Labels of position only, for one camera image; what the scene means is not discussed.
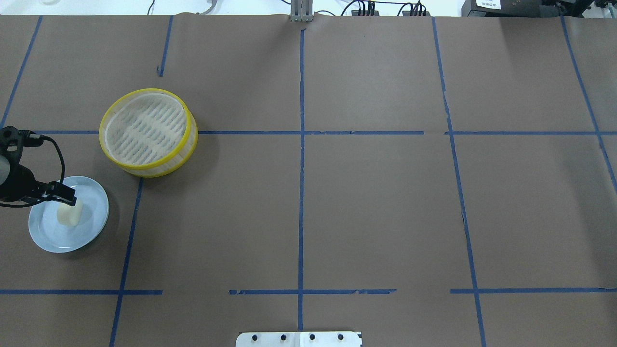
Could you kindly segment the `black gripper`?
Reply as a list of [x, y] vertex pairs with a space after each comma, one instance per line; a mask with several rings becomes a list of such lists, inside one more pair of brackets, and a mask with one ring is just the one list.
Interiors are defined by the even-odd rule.
[[60, 182], [38, 182], [32, 171], [16, 165], [0, 186], [2, 203], [34, 203], [40, 200], [55, 201], [68, 206], [77, 204], [75, 189]]

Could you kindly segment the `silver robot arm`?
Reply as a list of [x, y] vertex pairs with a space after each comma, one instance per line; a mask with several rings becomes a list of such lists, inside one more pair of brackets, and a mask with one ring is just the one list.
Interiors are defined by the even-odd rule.
[[1, 157], [1, 206], [9, 208], [34, 207], [44, 202], [60, 202], [68, 206], [77, 204], [75, 189], [64, 185], [66, 165], [60, 158], [60, 179], [44, 183], [37, 181], [33, 172], [21, 164], [13, 164]]

